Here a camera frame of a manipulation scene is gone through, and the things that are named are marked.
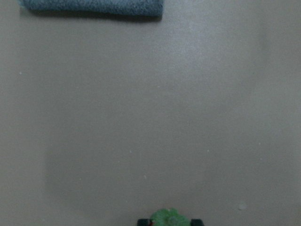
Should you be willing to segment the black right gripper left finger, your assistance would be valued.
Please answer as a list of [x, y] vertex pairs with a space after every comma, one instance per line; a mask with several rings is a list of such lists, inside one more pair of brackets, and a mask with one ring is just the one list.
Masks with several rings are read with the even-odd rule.
[[137, 220], [137, 226], [150, 226], [151, 221], [147, 218], [141, 218]]

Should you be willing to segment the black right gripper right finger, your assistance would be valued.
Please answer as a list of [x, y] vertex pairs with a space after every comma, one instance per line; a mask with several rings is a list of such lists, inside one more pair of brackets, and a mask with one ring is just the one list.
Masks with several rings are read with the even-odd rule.
[[191, 226], [203, 226], [203, 221], [201, 219], [192, 219], [190, 222]]

